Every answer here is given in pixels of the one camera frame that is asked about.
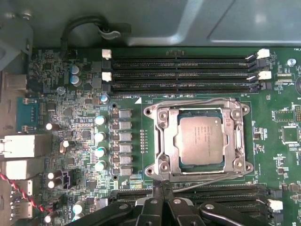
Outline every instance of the green circuit board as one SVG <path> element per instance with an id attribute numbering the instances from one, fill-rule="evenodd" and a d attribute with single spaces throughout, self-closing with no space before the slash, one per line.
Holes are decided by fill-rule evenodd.
<path id="1" fill-rule="evenodd" d="M 113 56 L 216 56 L 247 55 L 260 48 L 117 48 Z M 84 213 L 98 209 L 97 198 L 107 197 L 111 190 L 151 188 L 152 179 L 144 174 L 146 166 L 154 162 L 153 122 L 143 114 L 144 108 L 163 100 L 196 100 L 214 97 L 232 97 L 250 106 L 251 112 L 244 117 L 246 160 L 254 165 L 254 171 L 235 180 L 216 184 L 263 184 L 267 188 L 283 190 L 284 221 L 277 225 L 301 225 L 301 95 L 296 90 L 296 80 L 301 76 L 300 48 L 269 48 L 271 55 L 269 69 L 272 79 L 269 88 L 256 93 L 189 94 L 189 95 L 118 95 L 111 96 L 109 103 L 101 104 L 102 90 L 93 87 L 94 78 L 101 77 L 99 62 L 101 49 L 78 49 L 76 58 L 62 61 L 59 50 L 34 50 L 29 72 L 29 87 L 39 95 L 40 120 L 37 130 L 43 131 L 49 121 L 58 123 L 63 131 L 54 131 L 53 152 L 46 157 L 45 173 L 56 169 L 76 169 L 78 185 L 68 191 L 47 188 L 44 178 L 43 202 L 47 203 L 55 194 L 65 193 L 66 204 L 62 215 L 55 219 L 55 225 L 71 222 L 72 206 L 77 200 L 87 197 L 95 202 L 86 205 Z M 296 59 L 289 67 L 287 61 Z M 77 65 L 81 70 L 82 84 L 78 87 L 69 83 L 69 68 Z M 56 89 L 65 87 L 65 93 L 58 95 Z M 55 111 L 48 109 L 55 103 Z M 94 134 L 104 132 L 110 136 L 111 115 L 116 110 L 131 110 L 132 165 L 131 176 L 114 176 L 111 171 L 110 155 L 101 159 L 95 157 L 95 149 L 112 148 L 110 140 L 95 143 Z M 104 116 L 104 125 L 95 125 L 95 117 Z M 59 152 L 62 139 L 76 140 L 77 145 L 64 154 Z M 96 172 L 95 164 L 106 162 L 106 169 Z M 189 186 L 179 183 L 178 186 Z"/>

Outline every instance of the metal panel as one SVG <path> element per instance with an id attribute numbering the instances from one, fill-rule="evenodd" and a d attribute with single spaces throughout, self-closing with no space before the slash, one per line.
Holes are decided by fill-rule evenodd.
<path id="1" fill-rule="evenodd" d="M 102 15 L 110 23 L 126 23 L 131 33 L 116 45 L 212 46 L 299 45 L 300 0 L 3 0 L 0 16 L 11 12 L 34 30 L 36 47 L 59 47 L 64 26 L 75 17 Z M 70 44 L 101 44 L 97 29 L 74 29 Z"/>

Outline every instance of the cpu socket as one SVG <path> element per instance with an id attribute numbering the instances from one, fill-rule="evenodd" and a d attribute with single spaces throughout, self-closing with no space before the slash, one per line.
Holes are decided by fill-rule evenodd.
<path id="1" fill-rule="evenodd" d="M 243 116 L 248 105 L 233 98 L 162 101 L 144 109 L 154 121 L 155 162 L 145 174 L 156 180 L 190 182 L 244 175 Z"/>

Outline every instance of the electrolytic capacitor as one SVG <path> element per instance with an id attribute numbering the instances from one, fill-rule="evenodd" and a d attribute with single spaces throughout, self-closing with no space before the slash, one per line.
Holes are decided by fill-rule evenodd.
<path id="1" fill-rule="evenodd" d="M 56 89 L 56 92 L 57 92 L 58 95 L 63 95 L 63 94 L 65 94 L 66 89 L 65 89 L 65 87 L 63 87 L 63 86 L 59 86 L 59 87 Z"/>
<path id="2" fill-rule="evenodd" d="M 107 136 L 106 136 L 106 134 L 104 132 L 96 133 L 94 135 L 94 139 L 95 139 L 96 143 L 102 142 L 103 140 L 105 140 L 106 137 Z"/>
<path id="3" fill-rule="evenodd" d="M 85 204 L 82 201 L 77 201 L 74 204 L 72 211 L 75 214 L 80 214 L 84 209 L 85 209 Z"/>
<path id="4" fill-rule="evenodd" d="M 101 126 L 101 125 L 105 124 L 105 122 L 106 122 L 106 119 L 105 119 L 104 116 L 97 116 L 97 117 L 95 118 L 95 124 L 96 124 L 96 125 Z"/>
<path id="5" fill-rule="evenodd" d="M 78 220 L 78 219 L 82 218 L 84 215 L 85 215 L 85 214 L 83 214 L 83 213 L 76 214 L 76 215 L 74 216 L 74 218 L 72 219 L 72 221 Z"/>
<path id="6" fill-rule="evenodd" d="M 60 130 L 60 125 L 59 124 L 55 124 L 55 123 L 47 123 L 47 125 L 46 125 L 46 129 L 47 130 L 56 130 L 56 131 L 58 131 L 58 130 Z"/>
<path id="7" fill-rule="evenodd" d="M 94 169 L 96 172 L 101 172 L 103 171 L 105 168 L 107 167 L 107 163 L 105 161 L 98 161 L 95 166 Z"/>
<path id="8" fill-rule="evenodd" d="M 49 188 L 54 188 L 56 186 L 59 186 L 63 183 L 61 178 L 55 178 L 54 180 L 51 180 L 48 182 L 48 187 Z"/>
<path id="9" fill-rule="evenodd" d="M 63 147 L 75 147 L 75 142 L 73 140 L 64 140 L 63 141 Z"/>
<path id="10" fill-rule="evenodd" d="M 74 74 L 77 76 L 80 76 L 80 74 L 81 74 L 79 67 L 77 67 L 76 65 L 72 65 L 72 67 L 70 68 L 70 72 L 71 72 L 71 74 Z"/>
<path id="11" fill-rule="evenodd" d="M 58 177 L 61 177 L 63 174 L 63 172 L 61 170 L 58 170 L 56 172 L 53 172 L 53 173 L 48 173 L 48 179 L 49 180 L 52 180 L 54 178 L 58 178 Z"/>
<path id="12" fill-rule="evenodd" d="M 101 95 L 99 99 L 103 104 L 107 104 L 109 102 L 109 97 L 107 95 Z"/>
<path id="13" fill-rule="evenodd" d="M 45 221 L 45 223 L 49 224 L 52 220 L 54 220 L 54 218 L 56 218 L 58 216 L 59 216 L 59 212 L 53 211 L 44 218 L 44 221 Z"/>
<path id="14" fill-rule="evenodd" d="M 99 147 L 95 150 L 95 156 L 97 158 L 101 158 L 105 155 L 106 152 L 107 150 L 104 147 Z"/>
<path id="15" fill-rule="evenodd" d="M 77 75 L 71 76 L 70 82 L 71 82 L 71 84 L 73 84 L 73 86 L 75 86 L 75 87 L 81 85 L 81 79 L 80 79 Z"/>

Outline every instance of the red and black wire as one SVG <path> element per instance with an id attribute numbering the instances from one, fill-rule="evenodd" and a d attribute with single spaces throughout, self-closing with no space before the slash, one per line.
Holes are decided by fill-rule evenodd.
<path id="1" fill-rule="evenodd" d="M 10 180 L 5 174 L 0 173 L 0 178 L 11 184 L 15 190 L 22 194 L 22 197 L 24 199 L 31 202 L 33 207 L 39 209 L 41 212 L 52 212 L 52 209 L 44 208 L 42 205 L 37 205 L 35 201 L 32 198 L 30 198 L 29 195 L 23 189 L 21 189 L 13 180 Z"/>

